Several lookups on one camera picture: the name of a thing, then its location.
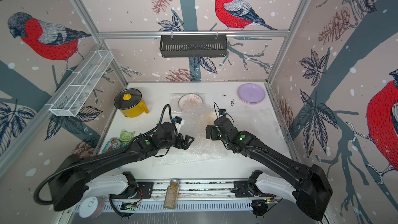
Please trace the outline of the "clear bubble wrap sheet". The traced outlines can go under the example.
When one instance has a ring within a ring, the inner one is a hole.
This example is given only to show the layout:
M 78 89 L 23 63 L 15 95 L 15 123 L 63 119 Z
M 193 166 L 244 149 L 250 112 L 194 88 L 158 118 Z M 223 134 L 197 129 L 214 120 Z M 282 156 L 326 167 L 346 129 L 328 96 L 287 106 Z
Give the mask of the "clear bubble wrap sheet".
M 181 116 L 185 120 L 182 133 L 194 138 L 186 152 L 195 156 L 218 156 L 222 144 L 206 138 L 206 127 L 213 125 L 216 118 L 214 111 L 204 104 L 190 103 L 184 107 Z
M 228 151 L 221 141 L 212 141 L 206 138 L 205 128 L 213 125 L 217 120 L 214 110 L 210 107 L 187 107 L 184 111 L 173 111 L 181 117 L 185 123 L 181 128 L 182 134 L 187 134 L 194 138 L 194 142 L 187 150 L 171 148 L 169 153 L 161 158 L 154 158 L 153 167 L 173 166 L 176 164 L 186 164 L 207 160 L 235 159 L 240 155 Z M 261 140 L 262 134 L 274 130 L 275 120 L 270 108 L 264 110 L 227 110 L 227 118 L 240 131 L 248 131 Z

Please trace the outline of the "purple plate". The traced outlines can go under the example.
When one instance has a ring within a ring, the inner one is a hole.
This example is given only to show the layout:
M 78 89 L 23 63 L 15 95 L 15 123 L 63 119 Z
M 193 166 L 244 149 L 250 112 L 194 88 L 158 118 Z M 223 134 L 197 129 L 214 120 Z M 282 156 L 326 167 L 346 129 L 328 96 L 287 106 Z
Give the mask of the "purple plate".
M 241 101 L 247 104 L 258 104 L 266 97 L 264 89 L 256 84 L 243 84 L 239 86 L 237 95 Z

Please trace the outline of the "cream plate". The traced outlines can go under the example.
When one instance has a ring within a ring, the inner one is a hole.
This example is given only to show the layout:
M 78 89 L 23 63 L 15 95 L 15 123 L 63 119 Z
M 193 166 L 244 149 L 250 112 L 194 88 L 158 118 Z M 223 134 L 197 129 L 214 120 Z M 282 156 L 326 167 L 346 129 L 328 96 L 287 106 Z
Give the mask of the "cream plate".
M 199 131 L 204 131 L 208 125 L 214 125 L 217 118 L 217 114 L 210 109 L 199 110 L 195 116 L 197 118 L 196 127 Z

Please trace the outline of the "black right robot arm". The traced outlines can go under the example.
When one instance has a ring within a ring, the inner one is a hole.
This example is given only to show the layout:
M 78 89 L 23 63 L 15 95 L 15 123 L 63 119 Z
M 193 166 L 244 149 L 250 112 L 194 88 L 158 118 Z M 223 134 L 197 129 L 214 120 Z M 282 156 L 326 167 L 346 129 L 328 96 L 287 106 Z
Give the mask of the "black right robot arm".
M 260 192 L 271 194 L 275 188 L 274 195 L 292 200 L 308 217 L 322 221 L 333 190 L 320 166 L 309 167 L 278 153 L 255 135 L 239 131 L 226 116 L 218 117 L 205 131 L 207 139 L 222 141 L 227 149 L 263 164 L 287 183 L 284 186 L 271 176 L 257 179 L 255 186 Z

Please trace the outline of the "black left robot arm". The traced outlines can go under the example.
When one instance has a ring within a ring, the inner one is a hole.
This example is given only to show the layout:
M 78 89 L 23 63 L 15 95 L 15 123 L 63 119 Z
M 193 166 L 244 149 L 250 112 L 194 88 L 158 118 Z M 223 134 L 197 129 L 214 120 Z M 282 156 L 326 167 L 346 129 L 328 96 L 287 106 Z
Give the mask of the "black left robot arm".
M 68 156 L 58 169 L 44 179 L 33 194 L 39 205 L 53 205 L 55 211 L 66 210 L 89 190 L 87 183 L 123 165 L 139 162 L 157 155 L 161 149 L 187 150 L 194 138 L 177 132 L 175 124 L 165 122 L 134 137 L 127 145 L 100 155 L 79 158 Z

